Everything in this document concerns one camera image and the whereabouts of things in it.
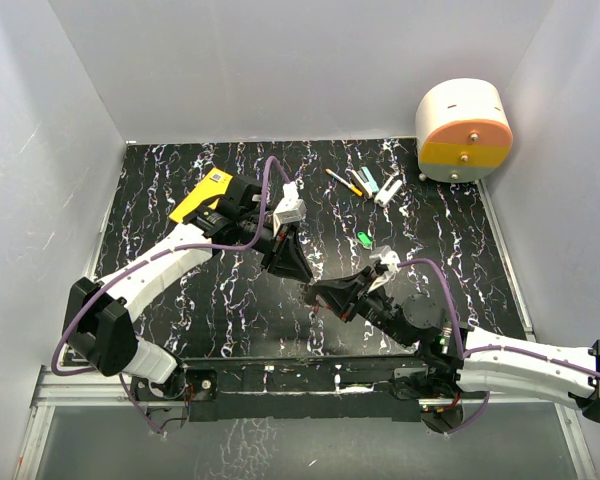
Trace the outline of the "green key tag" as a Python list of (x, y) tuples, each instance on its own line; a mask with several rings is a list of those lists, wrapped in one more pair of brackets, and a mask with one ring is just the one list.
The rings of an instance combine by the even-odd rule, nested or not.
[(356, 233), (357, 239), (365, 249), (371, 249), (373, 246), (372, 239), (363, 231)]

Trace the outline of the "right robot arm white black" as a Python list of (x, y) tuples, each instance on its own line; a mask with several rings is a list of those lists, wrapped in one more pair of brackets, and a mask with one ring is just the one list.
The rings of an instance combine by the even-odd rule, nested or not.
[(428, 367), (411, 380), (417, 395), (469, 392), (535, 397), (578, 410), (600, 424), (600, 340), (562, 347), (515, 339), (459, 321), (448, 305), (422, 294), (397, 302), (383, 285), (388, 270), (376, 265), (339, 279), (319, 280), (303, 300), (343, 322), (361, 317), (398, 344), (415, 346)]

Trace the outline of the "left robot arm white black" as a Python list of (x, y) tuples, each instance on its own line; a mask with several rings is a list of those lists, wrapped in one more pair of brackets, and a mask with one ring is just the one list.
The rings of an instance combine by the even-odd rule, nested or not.
[(261, 253), (266, 272), (309, 283), (312, 272), (298, 240), (306, 206), (296, 184), (284, 184), (272, 220), (259, 221), (266, 210), (260, 182), (213, 169), (172, 211), (175, 227), (163, 240), (112, 274), (74, 283), (65, 316), (68, 345), (106, 377), (126, 373), (151, 381), (166, 399), (180, 396), (187, 376), (176, 357), (138, 337), (133, 323), (158, 295), (222, 246), (246, 245)]

